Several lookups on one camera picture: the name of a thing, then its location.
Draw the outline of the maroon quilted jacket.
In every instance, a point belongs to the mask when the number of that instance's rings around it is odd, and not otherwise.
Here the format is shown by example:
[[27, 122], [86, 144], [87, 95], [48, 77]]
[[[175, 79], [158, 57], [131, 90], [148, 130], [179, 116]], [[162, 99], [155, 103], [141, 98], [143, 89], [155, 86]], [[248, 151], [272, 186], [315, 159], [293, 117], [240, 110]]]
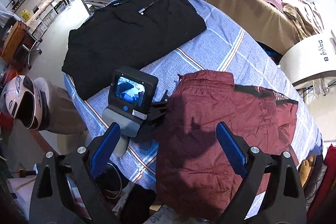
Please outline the maroon quilted jacket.
[[181, 76], [153, 131], [158, 199], [179, 214], [216, 221], [248, 172], [248, 151], [238, 141], [268, 154], [293, 152], [297, 110], [297, 101], [238, 85], [228, 72]]

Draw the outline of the beige fur blanket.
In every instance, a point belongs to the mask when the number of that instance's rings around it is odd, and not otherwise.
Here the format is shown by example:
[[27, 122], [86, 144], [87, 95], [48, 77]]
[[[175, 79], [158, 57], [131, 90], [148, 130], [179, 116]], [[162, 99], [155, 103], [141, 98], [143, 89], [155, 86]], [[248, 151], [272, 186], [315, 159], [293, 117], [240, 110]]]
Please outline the beige fur blanket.
[[68, 92], [39, 77], [34, 80], [43, 102], [43, 116], [38, 130], [61, 135], [82, 134], [87, 126], [76, 110]]

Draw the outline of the black padded jacket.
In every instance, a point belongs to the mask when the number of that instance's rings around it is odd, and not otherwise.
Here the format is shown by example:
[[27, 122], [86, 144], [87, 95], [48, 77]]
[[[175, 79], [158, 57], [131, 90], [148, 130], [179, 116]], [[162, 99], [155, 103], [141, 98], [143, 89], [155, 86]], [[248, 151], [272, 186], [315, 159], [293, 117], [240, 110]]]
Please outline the black padded jacket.
[[116, 69], [140, 70], [205, 30], [189, 0], [116, 0], [69, 32], [62, 71], [87, 100], [112, 83]]

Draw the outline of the white motorcycle helmet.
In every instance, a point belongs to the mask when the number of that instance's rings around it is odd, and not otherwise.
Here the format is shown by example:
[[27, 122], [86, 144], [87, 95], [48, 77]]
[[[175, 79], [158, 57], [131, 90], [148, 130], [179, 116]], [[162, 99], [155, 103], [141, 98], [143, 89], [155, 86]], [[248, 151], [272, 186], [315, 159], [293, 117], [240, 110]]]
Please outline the white motorcycle helmet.
[[50, 123], [45, 92], [25, 75], [14, 77], [3, 88], [1, 112], [20, 120], [30, 130], [45, 130]]

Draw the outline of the blue checkered bed sheet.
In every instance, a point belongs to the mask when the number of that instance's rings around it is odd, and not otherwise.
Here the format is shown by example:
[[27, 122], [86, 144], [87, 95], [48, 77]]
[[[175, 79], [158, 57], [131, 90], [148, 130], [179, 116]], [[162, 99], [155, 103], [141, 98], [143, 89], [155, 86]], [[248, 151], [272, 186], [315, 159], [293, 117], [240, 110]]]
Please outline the blue checkered bed sheet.
[[[144, 68], [146, 73], [158, 78], [155, 99], [164, 93], [171, 94], [178, 83], [178, 75], [201, 69], [224, 69], [233, 74], [234, 81], [242, 85], [259, 85], [273, 89], [298, 101], [296, 127], [291, 143], [299, 160], [322, 152], [322, 135], [313, 117], [285, 74], [267, 56], [265, 51], [240, 26], [216, 7], [203, 0], [191, 0], [197, 13], [205, 20], [206, 30], [167, 56]], [[92, 137], [106, 128], [102, 112], [107, 106], [106, 84], [96, 84], [89, 89], [91, 97], [83, 100], [83, 86], [70, 74], [70, 67], [78, 65], [84, 77], [101, 77], [98, 59], [89, 61], [79, 50], [69, 50], [62, 70], [64, 83], [75, 107], [83, 118]]]

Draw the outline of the white device with lettering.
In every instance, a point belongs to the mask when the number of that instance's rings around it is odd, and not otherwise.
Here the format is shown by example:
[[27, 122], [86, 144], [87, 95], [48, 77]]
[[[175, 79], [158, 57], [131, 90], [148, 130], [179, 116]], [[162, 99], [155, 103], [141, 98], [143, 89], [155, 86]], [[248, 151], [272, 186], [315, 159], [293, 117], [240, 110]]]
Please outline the white device with lettering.
[[335, 77], [335, 33], [329, 30], [303, 39], [283, 55], [279, 65], [295, 87]]

